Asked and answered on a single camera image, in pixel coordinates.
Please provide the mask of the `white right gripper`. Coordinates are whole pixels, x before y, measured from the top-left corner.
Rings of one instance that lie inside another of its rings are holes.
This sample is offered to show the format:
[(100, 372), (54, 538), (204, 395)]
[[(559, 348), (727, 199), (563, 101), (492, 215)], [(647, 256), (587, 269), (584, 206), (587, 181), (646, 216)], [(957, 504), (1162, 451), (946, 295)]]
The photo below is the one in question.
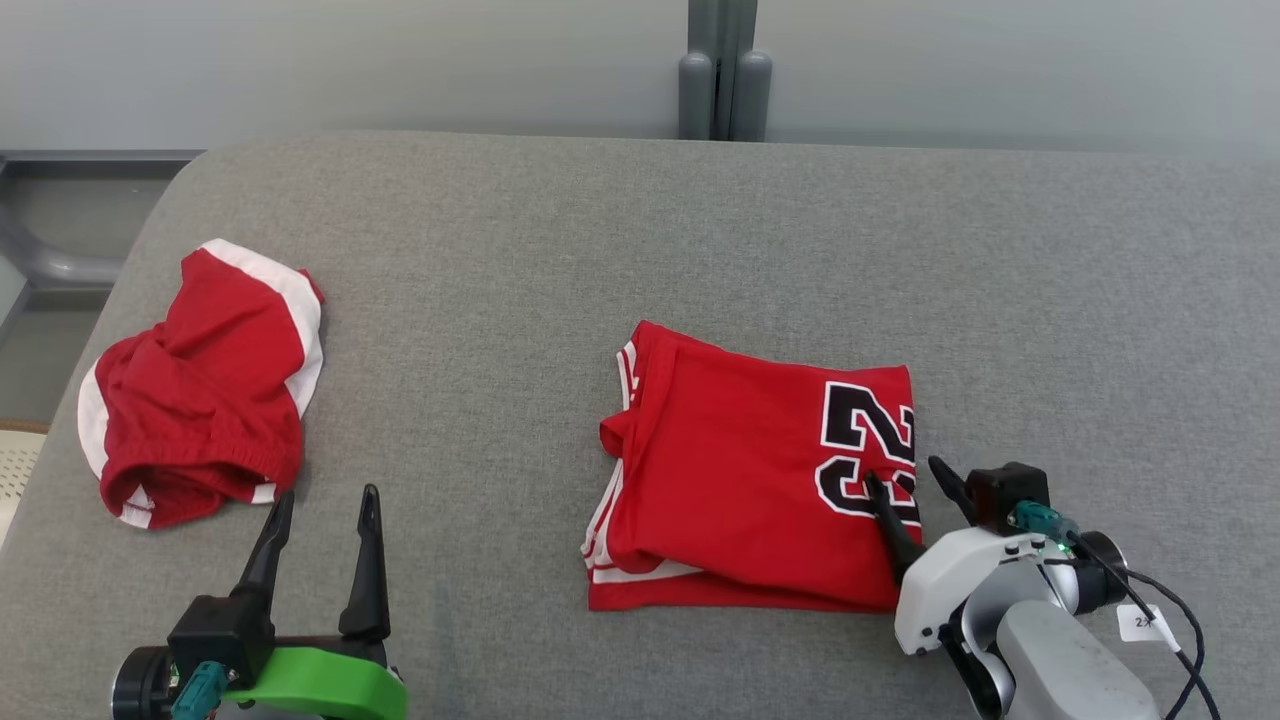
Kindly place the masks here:
[(940, 456), (928, 468), (942, 493), (956, 505), (970, 528), (954, 530), (927, 550), (908, 527), (896, 505), (897, 478), (868, 471), (863, 487), (884, 543), (895, 583), (902, 583), (893, 630), (906, 655), (929, 653), (941, 647), (941, 630), (960, 616), (963, 642), (987, 651), (1005, 614), (1023, 601), (1044, 601), (1066, 607), (1065, 573), (1047, 569), (1044, 560), (1060, 559), (1044, 536), (997, 536), (978, 524), (975, 505), (965, 480)]

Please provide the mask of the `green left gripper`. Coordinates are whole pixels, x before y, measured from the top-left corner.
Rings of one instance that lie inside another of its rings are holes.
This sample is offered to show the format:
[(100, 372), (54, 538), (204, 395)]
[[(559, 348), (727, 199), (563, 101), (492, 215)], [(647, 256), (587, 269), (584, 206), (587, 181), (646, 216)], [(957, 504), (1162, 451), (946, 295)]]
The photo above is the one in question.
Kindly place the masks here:
[[(288, 489), (266, 515), (233, 596), (273, 600), (293, 509), (294, 491)], [(407, 719), (408, 691), (387, 647), (390, 610), (375, 486), (364, 487), (357, 534), (355, 577), (339, 619), (342, 635), (278, 637), (269, 650), (252, 651), (247, 661), (223, 652), (223, 670), (232, 675), (224, 701), (323, 719)]]

